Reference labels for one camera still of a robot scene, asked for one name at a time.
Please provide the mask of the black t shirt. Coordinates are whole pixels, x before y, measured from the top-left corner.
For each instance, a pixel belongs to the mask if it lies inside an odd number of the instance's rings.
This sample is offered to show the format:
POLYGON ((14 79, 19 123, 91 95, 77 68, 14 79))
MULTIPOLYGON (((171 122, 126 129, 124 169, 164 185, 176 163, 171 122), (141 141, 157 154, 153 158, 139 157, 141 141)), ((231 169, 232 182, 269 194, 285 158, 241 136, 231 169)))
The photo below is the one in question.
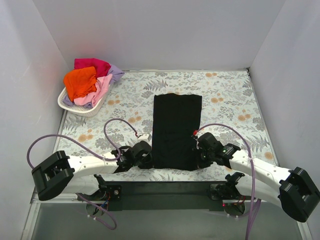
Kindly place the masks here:
POLYGON ((153 102, 152 157, 156 169, 193 171, 197 166, 196 141, 202 96, 168 93, 153 102))

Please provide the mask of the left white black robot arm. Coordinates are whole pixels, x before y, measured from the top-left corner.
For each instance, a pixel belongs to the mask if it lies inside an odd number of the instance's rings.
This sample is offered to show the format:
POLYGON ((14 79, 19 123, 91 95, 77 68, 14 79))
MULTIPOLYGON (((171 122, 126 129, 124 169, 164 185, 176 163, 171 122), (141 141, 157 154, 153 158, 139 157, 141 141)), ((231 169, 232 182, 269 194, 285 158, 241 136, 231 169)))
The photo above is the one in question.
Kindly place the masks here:
POLYGON ((127 172, 132 167, 151 165, 152 147, 147 136, 141 135, 134 146, 96 156, 68 156, 63 150, 57 151, 38 164, 31 171, 38 199, 48 201, 61 193, 79 193, 101 200, 106 196, 106 187, 98 176, 127 172))

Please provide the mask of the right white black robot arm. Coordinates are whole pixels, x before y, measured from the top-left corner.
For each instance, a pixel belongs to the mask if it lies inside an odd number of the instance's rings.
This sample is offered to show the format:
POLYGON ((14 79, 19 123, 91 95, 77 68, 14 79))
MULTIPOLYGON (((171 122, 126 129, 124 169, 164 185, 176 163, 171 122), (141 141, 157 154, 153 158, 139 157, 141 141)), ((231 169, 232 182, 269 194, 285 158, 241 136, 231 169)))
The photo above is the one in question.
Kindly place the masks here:
POLYGON ((250 159, 238 146, 222 145, 211 133, 196 138, 200 163, 217 163, 234 170, 225 182, 211 188, 221 200, 250 196, 280 208, 292 219, 305 223, 320 203, 320 191, 304 169, 288 169, 258 158, 250 159))

